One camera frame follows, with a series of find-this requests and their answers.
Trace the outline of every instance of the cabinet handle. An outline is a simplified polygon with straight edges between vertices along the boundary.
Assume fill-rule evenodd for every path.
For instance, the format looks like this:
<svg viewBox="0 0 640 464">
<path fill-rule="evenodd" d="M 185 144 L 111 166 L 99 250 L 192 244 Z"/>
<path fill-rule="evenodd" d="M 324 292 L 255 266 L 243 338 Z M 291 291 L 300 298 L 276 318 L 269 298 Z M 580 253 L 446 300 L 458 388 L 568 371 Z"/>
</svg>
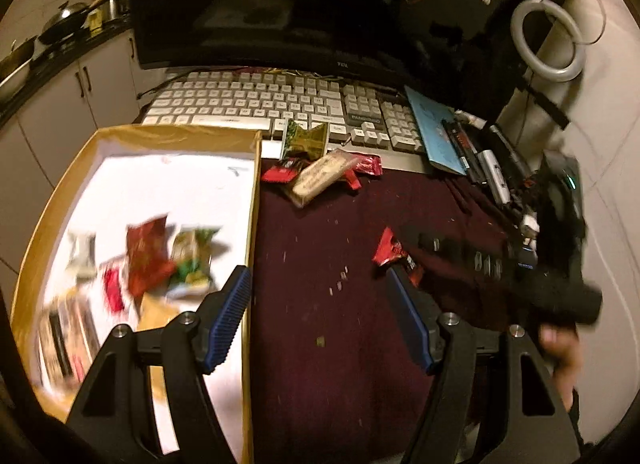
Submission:
<svg viewBox="0 0 640 464">
<path fill-rule="evenodd" d="M 76 79 L 78 80 L 78 86 L 80 86 L 80 97 L 84 97 L 84 88 L 82 88 L 82 81 L 80 80 L 79 72 L 76 72 Z"/>
<path fill-rule="evenodd" d="M 86 82 L 89 85 L 89 92 L 91 92 L 91 79 L 89 79 L 89 71 L 86 69 L 86 66 L 83 66 L 84 76 L 86 77 Z"/>
</svg>

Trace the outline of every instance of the black countertop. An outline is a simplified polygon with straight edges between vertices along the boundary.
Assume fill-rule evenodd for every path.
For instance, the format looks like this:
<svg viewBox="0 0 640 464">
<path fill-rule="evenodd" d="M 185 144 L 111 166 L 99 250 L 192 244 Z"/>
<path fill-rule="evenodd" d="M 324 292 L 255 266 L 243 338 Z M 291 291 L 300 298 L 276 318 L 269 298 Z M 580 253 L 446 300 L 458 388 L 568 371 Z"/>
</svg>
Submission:
<svg viewBox="0 0 640 464">
<path fill-rule="evenodd" d="M 52 57 L 47 57 L 45 53 L 31 60 L 31 71 L 24 86 L 16 92 L 8 101 L 0 103 L 0 127 L 4 126 L 9 119 L 25 104 L 33 95 L 41 89 L 53 77 L 59 74 L 71 63 L 80 59 L 87 52 L 102 45 L 106 41 L 122 34 L 131 28 L 131 22 L 124 18 L 119 22 L 113 22 L 108 27 L 104 27 L 94 33 L 88 30 L 76 36 L 65 49 L 59 50 Z"/>
</svg>

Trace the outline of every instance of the spacebar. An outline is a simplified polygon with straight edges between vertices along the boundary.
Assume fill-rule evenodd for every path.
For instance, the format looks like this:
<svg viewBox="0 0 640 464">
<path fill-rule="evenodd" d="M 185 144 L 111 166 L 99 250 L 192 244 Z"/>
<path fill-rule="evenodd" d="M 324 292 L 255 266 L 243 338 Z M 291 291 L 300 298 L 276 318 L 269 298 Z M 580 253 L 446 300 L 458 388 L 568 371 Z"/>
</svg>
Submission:
<svg viewBox="0 0 640 464">
<path fill-rule="evenodd" d="M 271 119 L 265 119 L 263 117 L 233 117 L 232 115 L 194 115 L 191 124 L 225 128 L 259 129 L 263 132 L 268 132 L 271 129 Z"/>
</svg>

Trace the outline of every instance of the bolt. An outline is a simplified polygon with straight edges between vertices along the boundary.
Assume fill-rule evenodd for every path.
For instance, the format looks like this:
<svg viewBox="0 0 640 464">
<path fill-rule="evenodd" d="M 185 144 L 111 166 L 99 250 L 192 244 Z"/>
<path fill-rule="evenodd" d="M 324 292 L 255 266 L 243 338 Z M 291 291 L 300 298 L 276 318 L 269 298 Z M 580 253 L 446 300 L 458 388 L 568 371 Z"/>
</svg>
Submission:
<svg viewBox="0 0 640 464">
<path fill-rule="evenodd" d="M 111 333 L 114 338 L 124 338 L 127 332 L 129 332 L 129 325 L 123 323 L 122 325 L 116 325 Z"/>
<path fill-rule="evenodd" d="M 524 337 L 524 328 L 521 327 L 520 325 L 511 325 L 509 327 L 509 333 L 514 337 L 514 338 L 522 338 Z"/>
<path fill-rule="evenodd" d="M 191 325 L 196 320 L 194 312 L 187 311 L 180 314 L 180 323 L 183 325 Z"/>
<path fill-rule="evenodd" d="M 440 319 L 444 324 L 449 325 L 450 327 L 460 323 L 460 316 L 454 312 L 446 312 L 440 316 Z"/>
</svg>

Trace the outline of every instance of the white ring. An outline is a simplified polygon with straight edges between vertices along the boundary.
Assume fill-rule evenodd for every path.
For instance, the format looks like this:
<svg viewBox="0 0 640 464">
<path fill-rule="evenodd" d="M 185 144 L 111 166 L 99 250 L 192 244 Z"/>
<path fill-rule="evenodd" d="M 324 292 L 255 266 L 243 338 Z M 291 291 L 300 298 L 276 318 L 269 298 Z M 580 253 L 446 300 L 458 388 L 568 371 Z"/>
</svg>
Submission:
<svg viewBox="0 0 640 464">
<path fill-rule="evenodd" d="M 555 68 L 542 62 L 529 48 L 524 39 L 524 18 L 531 12 L 546 12 L 554 16 L 566 28 L 574 42 L 574 59 L 569 66 Z M 524 0 L 511 16 L 511 37 L 520 57 L 541 78 L 554 82 L 567 82 L 577 78 L 584 68 L 586 53 L 582 43 L 582 33 L 572 16 L 551 0 Z"/>
</svg>

